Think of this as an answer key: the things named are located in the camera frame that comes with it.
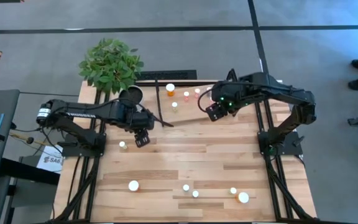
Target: wooden tabletop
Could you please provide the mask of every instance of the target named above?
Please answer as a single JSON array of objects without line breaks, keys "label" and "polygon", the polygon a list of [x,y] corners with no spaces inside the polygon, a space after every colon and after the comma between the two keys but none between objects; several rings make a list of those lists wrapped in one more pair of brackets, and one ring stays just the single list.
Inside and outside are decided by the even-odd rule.
[{"label": "wooden tabletop", "polygon": [[[143,105],[158,117],[155,88],[142,87],[142,90],[145,95]],[[78,101],[93,103],[95,95],[96,90],[84,82]],[[285,103],[271,100],[270,107],[276,126],[290,114]],[[76,118],[75,122],[83,128],[90,125],[90,120],[85,118]],[[234,118],[227,116],[216,122],[206,116],[205,119],[176,124],[174,128],[163,128],[156,123],[149,131],[151,143],[142,148],[136,147],[133,134],[107,126],[108,140],[100,160],[91,221],[274,221],[265,162],[257,141],[258,131],[254,105],[241,109]],[[120,149],[120,141],[125,141],[128,148]],[[294,156],[282,156],[282,160],[289,191],[305,211],[315,217],[305,168]],[[67,204],[75,163],[76,158],[72,157],[63,164],[54,204],[57,215]],[[80,161],[72,196],[78,187],[81,164]],[[139,182],[138,192],[128,190],[132,180]],[[184,184],[190,186],[189,192],[182,190]],[[238,203],[229,194],[231,187],[248,193],[249,202]],[[198,198],[191,196],[193,190],[200,193]],[[282,194],[277,191],[281,213],[285,217]],[[87,198],[86,192],[80,217],[85,215]]]}]

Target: gray floor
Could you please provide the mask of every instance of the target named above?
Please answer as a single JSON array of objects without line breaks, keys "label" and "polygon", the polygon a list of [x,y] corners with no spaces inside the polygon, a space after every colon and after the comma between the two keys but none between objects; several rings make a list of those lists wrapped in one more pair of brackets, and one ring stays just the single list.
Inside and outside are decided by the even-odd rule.
[{"label": "gray floor", "polygon": [[[260,26],[358,25],[358,1],[254,0],[254,4]],[[248,2],[241,0],[28,0],[0,4],[0,29],[251,25]],[[358,29],[266,30],[261,36],[270,74],[311,90],[316,97],[317,121],[298,130],[306,136],[302,146],[318,216],[358,223],[358,127],[346,122],[358,115],[358,92],[346,86],[358,77],[358,70],[349,66],[358,58]],[[117,37],[139,48],[145,70],[196,69],[200,79],[225,78],[230,68],[239,75],[260,71],[251,30],[0,34],[0,90],[28,92],[19,99],[18,127],[35,128],[39,104],[50,98],[76,100],[81,82],[77,64],[86,49],[103,37]],[[54,133],[53,140],[58,138]],[[8,140],[6,157],[10,159],[34,152]],[[15,214],[14,223],[45,221],[49,214],[50,205],[23,208]]]}]

